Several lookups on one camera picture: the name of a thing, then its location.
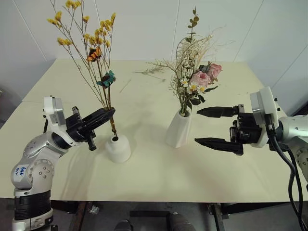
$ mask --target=white vase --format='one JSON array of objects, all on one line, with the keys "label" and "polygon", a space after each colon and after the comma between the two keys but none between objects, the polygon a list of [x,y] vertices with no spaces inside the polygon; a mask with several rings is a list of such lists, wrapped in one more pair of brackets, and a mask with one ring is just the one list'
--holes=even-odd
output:
[{"label": "white vase", "polygon": [[167,130],[166,143],[174,148],[179,148],[187,144],[191,121],[191,114],[183,117],[180,115],[180,111],[176,112]]},{"label": "white vase", "polygon": [[112,162],[123,163],[130,157],[130,145],[125,135],[118,135],[117,140],[111,136],[105,147]]}]

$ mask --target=white wall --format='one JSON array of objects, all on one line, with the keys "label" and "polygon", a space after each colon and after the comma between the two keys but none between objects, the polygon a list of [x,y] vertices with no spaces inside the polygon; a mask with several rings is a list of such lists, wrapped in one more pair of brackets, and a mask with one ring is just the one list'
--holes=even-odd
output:
[{"label": "white wall", "polygon": [[[65,3],[56,2],[59,9]],[[85,0],[85,3],[90,31],[98,27],[99,20],[117,12],[114,60],[173,58],[196,6],[201,18],[198,33],[223,27],[216,32],[217,44],[233,41],[218,50],[215,60],[248,62],[263,84],[272,87],[288,114],[308,100],[307,0]],[[0,89],[4,91],[0,97],[0,119],[8,117],[55,58],[69,57],[55,41],[59,36],[57,30],[46,21],[53,15],[48,0],[0,1]]]}]

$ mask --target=pink flower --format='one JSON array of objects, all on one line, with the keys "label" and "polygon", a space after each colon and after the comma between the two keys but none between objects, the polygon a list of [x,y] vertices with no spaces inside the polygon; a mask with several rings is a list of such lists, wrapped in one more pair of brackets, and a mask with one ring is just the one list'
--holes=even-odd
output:
[{"label": "pink flower", "polygon": [[192,75],[191,82],[196,82],[203,87],[207,87],[208,83],[211,81],[211,78],[204,72],[199,71]]},{"label": "pink flower", "polygon": [[222,67],[220,65],[217,65],[217,64],[210,65],[210,68],[207,74],[211,78],[211,83],[213,83],[214,80],[217,79],[217,76],[220,74],[221,71],[222,71]]}]

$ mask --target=label sticker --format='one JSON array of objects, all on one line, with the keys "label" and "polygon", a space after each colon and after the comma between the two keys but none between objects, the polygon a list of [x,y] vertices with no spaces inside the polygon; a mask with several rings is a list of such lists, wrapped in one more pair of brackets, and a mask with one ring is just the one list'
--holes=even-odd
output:
[{"label": "label sticker", "polygon": [[29,165],[18,165],[14,173],[14,181],[20,182],[26,174],[26,170]]}]

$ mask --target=table top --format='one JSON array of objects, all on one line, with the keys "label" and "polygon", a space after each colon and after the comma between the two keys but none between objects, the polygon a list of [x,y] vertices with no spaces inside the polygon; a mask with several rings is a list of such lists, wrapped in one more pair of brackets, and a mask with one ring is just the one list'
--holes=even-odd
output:
[{"label": "table top", "polygon": [[[95,130],[98,147],[91,152],[84,143],[60,158],[55,168],[51,199],[89,201],[168,202],[281,202],[288,201],[289,168],[268,147],[244,147],[244,155],[203,147],[194,138],[229,138],[234,118],[207,118],[198,109],[243,103],[251,112],[249,93],[262,84],[246,63],[220,63],[219,87],[193,108],[189,143],[178,149],[165,144],[166,130],[179,109],[168,90],[171,72],[146,76],[146,62],[116,61],[112,70],[112,104],[119,134],[130,142],[132,155],[122,164],[111,162],[104,144],[112,135],[109,124]],[[62,98],[66,117],[78,106],[82,117],[100,105],[72,60],[56,60],[0,129],[0,197],[13,197],[10,172],[25,145],[41,134],[43,97]],[[298,199],[296,188],[294,198]],[[304,199],[308,200],[305,190]]]}]

